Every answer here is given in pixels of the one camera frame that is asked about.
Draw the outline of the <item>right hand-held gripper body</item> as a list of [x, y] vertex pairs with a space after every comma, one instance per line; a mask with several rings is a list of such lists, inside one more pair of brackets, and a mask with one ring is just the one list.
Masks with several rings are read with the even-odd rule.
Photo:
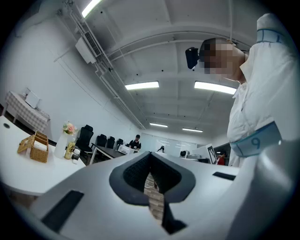
[[200, 156], [198, 158], [199, 162], [213, 164], [213, 165], [217, 163], [217, 158], [212, 144], [208, 144], [200, 148], [197, 148], [195, 150], [192, 150], [192, 154]]

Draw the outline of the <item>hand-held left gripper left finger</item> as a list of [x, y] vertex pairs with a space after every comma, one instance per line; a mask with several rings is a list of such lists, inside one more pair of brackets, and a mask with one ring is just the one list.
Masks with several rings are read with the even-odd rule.
[[158, 224], [148, 206], [120, 199], [109, 183], [114, 168], [135, 155], [86, 166], [41, 195], [30, 207], [40, 220], [70, 191], [83, 194], [59, 235], [71, 240], [165, 240], [167, 231]]

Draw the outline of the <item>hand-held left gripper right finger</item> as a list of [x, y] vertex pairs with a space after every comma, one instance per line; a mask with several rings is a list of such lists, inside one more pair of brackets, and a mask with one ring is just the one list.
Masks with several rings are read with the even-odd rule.
[[226, 194], [237, 167], [150, 153], [150, 169], [163, 192], [164, 226], [150, 229], [153, 240], [225, 240], [234, 215]]

